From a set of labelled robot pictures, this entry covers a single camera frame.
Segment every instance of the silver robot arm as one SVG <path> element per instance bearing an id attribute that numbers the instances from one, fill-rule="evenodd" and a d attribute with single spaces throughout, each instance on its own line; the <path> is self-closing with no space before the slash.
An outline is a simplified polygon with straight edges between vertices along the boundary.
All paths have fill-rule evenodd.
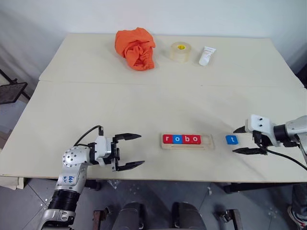
<path id="1" fill-rule="evenodd" d="M 266 117 L 251 115 L 245 125 L 234 131 L 234 133 L 252 133 L 256 144 L 264 148 L 268 146 L 299 147 L 307 163 L 307 115 L 296 120 L 288 121 L 284 125 L 276 125 Z M 241 148 L 234 152 L 242 154 L 266 154 L 256 149 Z"/>
<path id="2" fill-rule="evenodd" d="M 144 161 L 130 162 L 124 166 L 118 165 L 120 160 L 119 148 L 117 148 L 118 140 L 130 140 L 139 137 L 141 136 L 137 134 L 126 133 L 115 135 L 113 138 L 106 138 L 103 136 L 103 130 L 100 126 L 99 136 L 95 142 L 83 145 L 78 144 L 82 138 L 79 139 L 62 156 L 62 172 L 52 199 L 43 213 L 37 229 L 71 230 L 69 225 L 72 225 L 75 219 L 77 202 L 87 178 L 87 167 L 95 164 L 100 166 L 111 164 L 112 171 L 123 171 L 141 165 Z"/>

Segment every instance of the tape roll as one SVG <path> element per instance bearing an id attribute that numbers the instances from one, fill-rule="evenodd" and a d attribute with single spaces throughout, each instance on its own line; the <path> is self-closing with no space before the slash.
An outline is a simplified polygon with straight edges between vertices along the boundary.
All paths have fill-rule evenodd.
<path id="1" fill-rule="evenodd" d="M 186 42 L 175 42 L 171 46 L 170 58 L 173 61 L 180 63 L 187 62 L 189 60 L 191 49 L 191 45 Z"/>

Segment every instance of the orange cloth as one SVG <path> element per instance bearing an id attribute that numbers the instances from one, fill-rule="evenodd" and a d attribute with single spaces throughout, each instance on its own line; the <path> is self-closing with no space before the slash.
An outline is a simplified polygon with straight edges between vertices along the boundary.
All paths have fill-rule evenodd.
<path id="1" fill-rule="evenodd" d="M 154 68 L 153 47 L 155 47 L 153 37 L 143 28 L 138 27 L 135 30 L 122 30 L 116 33 L 116 52 L 135 70 Z"/>

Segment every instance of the white wall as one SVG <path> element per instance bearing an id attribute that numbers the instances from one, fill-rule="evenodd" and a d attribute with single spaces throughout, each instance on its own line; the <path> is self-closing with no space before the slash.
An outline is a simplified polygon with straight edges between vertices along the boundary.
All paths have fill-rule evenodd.
<path id="1" fill-rule="evenodd" d="M 297 72 L 307 59 L 306 0 L 1 0 L 0 67 L 32 88 L 67 32 L 270 37 Z"/>

